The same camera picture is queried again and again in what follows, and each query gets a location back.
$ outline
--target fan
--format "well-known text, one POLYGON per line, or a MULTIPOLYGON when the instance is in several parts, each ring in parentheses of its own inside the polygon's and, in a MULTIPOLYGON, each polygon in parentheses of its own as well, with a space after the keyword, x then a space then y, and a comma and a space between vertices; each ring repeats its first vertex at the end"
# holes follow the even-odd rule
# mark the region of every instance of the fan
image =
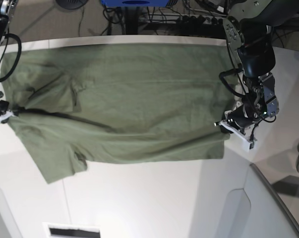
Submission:
POLYGON ((89 0, 56 0, 56 3, 67 10, 76 10, 83 7, 89 0))

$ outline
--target green t-shirt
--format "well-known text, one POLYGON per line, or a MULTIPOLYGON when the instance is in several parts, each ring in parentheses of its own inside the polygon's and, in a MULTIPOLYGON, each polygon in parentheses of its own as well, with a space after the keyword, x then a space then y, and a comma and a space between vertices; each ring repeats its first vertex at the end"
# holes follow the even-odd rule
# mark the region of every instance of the green t-shirt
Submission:
MULTIPOLYGON (((6 74, 15 53, 7 54, 6 74)), ((3 83, 10 118, 48 183, 87 169, 86 161, 141 163, 219 159, 214 122, 232 103, 218 74, 225 47, 133 44, 23 52, 3 83)))

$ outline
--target wire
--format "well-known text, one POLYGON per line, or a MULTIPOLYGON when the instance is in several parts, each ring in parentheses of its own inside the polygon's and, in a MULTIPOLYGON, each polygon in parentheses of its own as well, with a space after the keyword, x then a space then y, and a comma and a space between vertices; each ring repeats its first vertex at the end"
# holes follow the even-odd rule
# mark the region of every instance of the wire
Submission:
POLYGON ((100 36, 103 36, 103 34, 108 30, 108 28, 109 28, 109 26, 106 27, 106 28, 104 29, 104 31, 102 31, 102 33, 100 34, 100 36))
POLYGON ((85 11, 85 7, 82 8, 82 15, 81 15, 81 20, 79 22, 79 27, 78 27, 78 36, 81 37, 81 24, 82 24, 82 21, 83 21, 83 18, 84 18, 84 11, 85 11))
POLYGON ((6 38, 6 37, 5 37, 5 39, 6 39, 6 44, 5 44, 4 51, 2 52, 2 55, 1 55, 1 58, 0 58, 0 63, 1 63, 2 59, 3 59, 3 57, 4 57, 4 54, 5 54, 5 52, 6 52, 6 49, 7 49, 7 46, 8 46, 8 42, 9 42, 9 38, 6 38))
POLYGON ((182 16, 182 14, 180 12, 173 10, 171 7, 165 7, 165 8, 167 8, 167 9, 169 9, 169 10, 171 10, 171 11, 177 13, 177 14, 179 14, 180 16, 182 16))
POLYGON ((4 82, 5 80, 7 80, 12 75, 12 73, 15 71, 15 69, 16 69, 16 67, 18 65, 18 62, 19 62, 19 59, 20 59, 20 56, 21 56, 21 46, 22 45, 21 45, 20 38, 17 35, 11 34, 11 33, 7 33, 5 35, 5 38, 7 38, 7 41, 8 41, 9 38, 12 38, 12 39, 14 39, 17 42, 17 44, 18 44, 18 52, 17 52, 17 56, 15 58, 15 62, 13 64, 13 66, 11 67, 10 71, 4 77, 0 78, 0 83, 4 82))
POLYGON ((196 1, 196 3, 197 3, 201 8, 207 10, 207 11, 210 13, 210 15, 211 15, 213 18, 215 18, 214 14, 208 9, 208 8, 209 8, 208 6, 206 6, 206 5, 205 5, 203 2, 201 2, 200 0, 195 0, 195 1, 196 1))
MULTIPOLYGON (((232 56, 231 56, 231 49, 230 49, 230 47, 228 46, 228 45, 229 45, 229 44, 228 44, 228 43, 229 43, 229 42, 228 42, 228 39, 226 39, 226 41, 227 41, 227 49, 228 49, 228 54, 229 54, 229 57, 230 57, 230 61, 231 61, 231 63, 232 63, 233 69, 236 70, 235 65, 234 65, 234 63, 233 63, 233 60, 232 60, 232 56)), ((263 117, 261 116, 261 114, 258 112, 258 110, 255 108, 255 106, 252 104, 251 100, 249 99, 249 97, 248 97, 248 95, 247 95, 247 92, 246 92, 246 90, 245 90, 245 88, 244 88, 243 82, 242 82, 242 80, 241 80, 239 74, 237 73, 236 75, 238 76, 239 83, 240 83, 240 85, 241 85, 241 87, 242 87, 242 89, 243 89, 243 92, 244 92, 244 94, 245 94, 245 96, 246 96, 246 99, 248 100, 248 102, 249 102, 250 106, 252 107, 252 109, 254 110, 254 112, 256 112, 257 115, 258 115, 263 121, 265 121, 265 122, 267 122, 267 123, 273 123, 273 122, 275 122, 276 118, 275 118, 274 120, 270 121, 270 120, 266 120, 265 118, 263 118, 263 117)))
POLYGON ((153 19, 150 18, 149 7, 147 7, 147 12, 148 12, 148 18, 149 18, 150 23, 153 23, 153 19))
POLYGON ((163 19, 165 18, 165 21, 167 23, 167 17, 163 14, 163 12, 161 11, 161 7, 158 8, 159 12, 161 13, 163 19))
POLYGON ((254 131, 255 129, 259 126, 259 124, 262 122, 263 120, 260 120, 258 123, 256 123, 253 127, 253 130, 252 130, 252 133, 250 134, 250 141, 253 141, 254 140, 254 131))
POLYGON ((155 7, 153 8, 153 13, 152 13, 152 15, 151 15, 151 20, 153 20, 153 18, 154 18, 154 13, 155 13, 155 7))
POLYGON ((284 42, 282 38, 278 35, 277 31, 275 31, 276 36, 279 38, 280 42, 282 43, 283 48, 285 48, 284 42))
POLYGON ((106 30, 108 31, 108 34, 112 34, 112 25, 111 24, 120 24, 121 32, 123 35, 125 35, 125 26, 123 23, 123 13, 121 7, 115 7, 115 8, 109 8, 106 5, 103 6, 103 16, 108 21, 109 25, 107 26, 106 30))

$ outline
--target gray floor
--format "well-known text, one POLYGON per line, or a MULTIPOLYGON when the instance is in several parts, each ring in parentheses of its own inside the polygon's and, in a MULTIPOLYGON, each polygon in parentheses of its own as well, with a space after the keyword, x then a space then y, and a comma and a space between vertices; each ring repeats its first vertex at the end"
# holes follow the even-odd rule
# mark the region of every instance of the gray floor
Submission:
MULTIPOLYGON (((198 8, 193 0, 190 1, 190 5, 193 8, 198 8)), ((173 9, 180 13, 188 14, 180 0, 173 9)), ((23 42, 98 36, 108 24, 102 15, 102 10, 99 0, 89 0, 84 8, 75 11, 63 10, 57 6, 55 0, 20 0, 15 17, 10 25, 10 31, 19 35, 23 42), (79 32, 78 28, 81 19, 82 23, 79 32)), ((163 9, 163 12, 171 13, 172 11, 163 9)), ((121 34, 119 25, 113 26, 113 34, 121 34)), ((299 51, 298 32, 282 37, 282 40, 285 48, 299 51)), ((279 39, 274 41, 274 46, 282 47, 279 39)))

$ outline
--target white panel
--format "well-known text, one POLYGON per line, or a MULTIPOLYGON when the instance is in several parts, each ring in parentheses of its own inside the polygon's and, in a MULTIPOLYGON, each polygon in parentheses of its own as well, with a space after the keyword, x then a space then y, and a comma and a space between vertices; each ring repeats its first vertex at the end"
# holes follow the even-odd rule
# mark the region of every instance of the white panel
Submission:
POLYGON ((46 238, 43 222, 70 222, 62 181, 47 185, 26 151, 0 156, 0 188, 23 238, 46 238))
POLYGON ((283 211, 251 168, 244 190, 251 202, 251 214, 243 238, 297 237, 283 211))
POLYGON ((64 179, 72 222, 99 227, 102 238, 212 237, 248 164, 229 150, 222 160, 89 163, 64 179))
POLYGON ((244 189, 229 192, 215 238, 240 238, 251 212, 244 189))
POLYGON ((4 196, 3 191, 0 188, 0 216, 3 221, 3 225, 7 227, 8 232, 12 238, 22 238, 20 230, 12 216, 11 210, 4 196))

